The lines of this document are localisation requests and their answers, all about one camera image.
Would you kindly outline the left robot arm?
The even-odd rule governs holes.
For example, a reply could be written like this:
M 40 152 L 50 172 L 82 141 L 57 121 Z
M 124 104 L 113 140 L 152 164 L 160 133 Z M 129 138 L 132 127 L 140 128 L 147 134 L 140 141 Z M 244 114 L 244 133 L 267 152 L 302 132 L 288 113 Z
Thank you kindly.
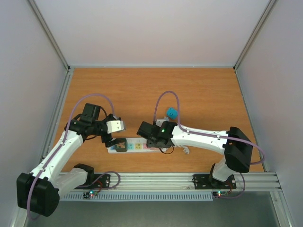
M 60 175 L 72 154 L 87 140 L 100 137 L 105 146 L 117 143 L 113 132 L 124 130 L 124 123 L 114 113 L 99 120 L 99 105 L 86 103 L 83 112 L 69 118 L 64 131 L 49 154 L 29 173 L 17 178 L 17 205 L 27 211 L 48 217 L 56 210 L 60 199 L 74 189 L 87 189 L 94 185 L 107 187 L 100 181 L 103 175 L 95 175 L 94 168 L 76 164 L 65 175 Z

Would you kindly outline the dark green cube adapter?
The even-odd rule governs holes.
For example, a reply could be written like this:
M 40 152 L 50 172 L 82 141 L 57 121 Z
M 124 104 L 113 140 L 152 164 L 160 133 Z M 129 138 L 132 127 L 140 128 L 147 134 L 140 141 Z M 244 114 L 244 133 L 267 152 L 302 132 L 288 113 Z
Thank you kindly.
M 126 152 L 128 150 L 127 140 L 121 140 L 114 145 L 116 152 Z

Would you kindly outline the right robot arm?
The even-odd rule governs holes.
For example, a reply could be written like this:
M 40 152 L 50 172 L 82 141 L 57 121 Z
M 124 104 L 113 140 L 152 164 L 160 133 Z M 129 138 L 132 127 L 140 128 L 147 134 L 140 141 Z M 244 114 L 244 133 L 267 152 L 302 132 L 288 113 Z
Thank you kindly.
M 213 164 L 210 170 L 208 182 L 212 187 L 222 186 L 234 173 L 250 171 L 253 145 L 236 127 L 227 131 L 206 131 L 170 121 L 142 122 L 137 135 L 147 140 L 147 147 L 160 151 L 190 146 L 222 155 L 222 159 Z

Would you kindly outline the pink cube adapter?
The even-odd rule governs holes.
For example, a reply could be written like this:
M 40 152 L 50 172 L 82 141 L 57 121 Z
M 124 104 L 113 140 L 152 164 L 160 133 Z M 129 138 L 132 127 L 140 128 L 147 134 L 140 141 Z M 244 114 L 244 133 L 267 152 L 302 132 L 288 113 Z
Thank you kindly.
M 149 147 L 144 147 L 143 151 L 145 152 L 160 152 L 160 148 L 149 148 Z

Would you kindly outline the white power strip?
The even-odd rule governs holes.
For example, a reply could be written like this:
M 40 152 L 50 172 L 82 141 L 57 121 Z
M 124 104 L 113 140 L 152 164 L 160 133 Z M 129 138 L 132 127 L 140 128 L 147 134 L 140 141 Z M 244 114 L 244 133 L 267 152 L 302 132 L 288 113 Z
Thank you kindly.
M 127 140 L 128 150 L 126 152 L 116 152 L 114 145 L 107 149 L 109 154 L 131 154 L 131 153 L 155 153 L 145 152 L 144 147 L 147 147 L 147 140 L 143 138 L 121 138 L 121 140 Z

